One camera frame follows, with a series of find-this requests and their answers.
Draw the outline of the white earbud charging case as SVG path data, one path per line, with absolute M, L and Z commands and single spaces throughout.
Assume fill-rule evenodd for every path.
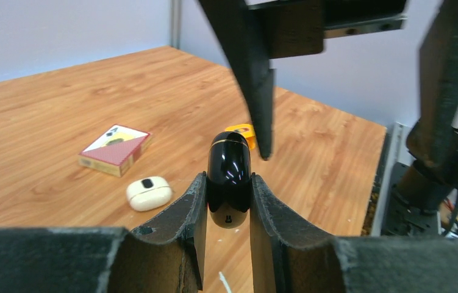
M 130 183 L 126 188 L 126 198 L 130 207 L 138 212 L 150 211 L 167 204 L 173 190 L 166 179 L 151 176 Z

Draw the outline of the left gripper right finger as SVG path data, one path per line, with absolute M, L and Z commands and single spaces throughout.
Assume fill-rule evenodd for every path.
M 458 292 L 458 239 L 334 236 L 259 175 L 249 215 L 255 292 Z

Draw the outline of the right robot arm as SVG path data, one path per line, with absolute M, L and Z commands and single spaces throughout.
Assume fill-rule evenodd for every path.
M 201 1 L 246 101 L 262 159 L 273 149 L 272 59 L 319 54 L 327 38 L 399 29 L 404 1 Z M 436 211 L 458 191 L 458 1 L 443 1 L 419 48 L 420 117 L 406 140 L 414 163 L 397 199 Z

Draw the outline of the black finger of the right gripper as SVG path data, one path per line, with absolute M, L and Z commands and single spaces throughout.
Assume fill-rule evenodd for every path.
M 443 166 L 458 108 L 458 1 L 443 1 L 419 49 L 420 118 L 407 138 L 415 159 Z

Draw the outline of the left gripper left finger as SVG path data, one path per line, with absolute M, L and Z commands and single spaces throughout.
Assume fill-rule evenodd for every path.
M 175 202 L 123 227 L 0 228 L 0 292 L 198 292 L 206 174 Z

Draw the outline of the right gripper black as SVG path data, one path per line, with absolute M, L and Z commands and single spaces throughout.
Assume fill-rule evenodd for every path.
M 265 161 L 273 149 L 270 58 L 320 54 L 328 38 L 398 30 L 406 19 L 406 2 L 396 0 L 270 1 L 250 7 L 245 1 L 200 0 L 199 5 L 245 99 Z

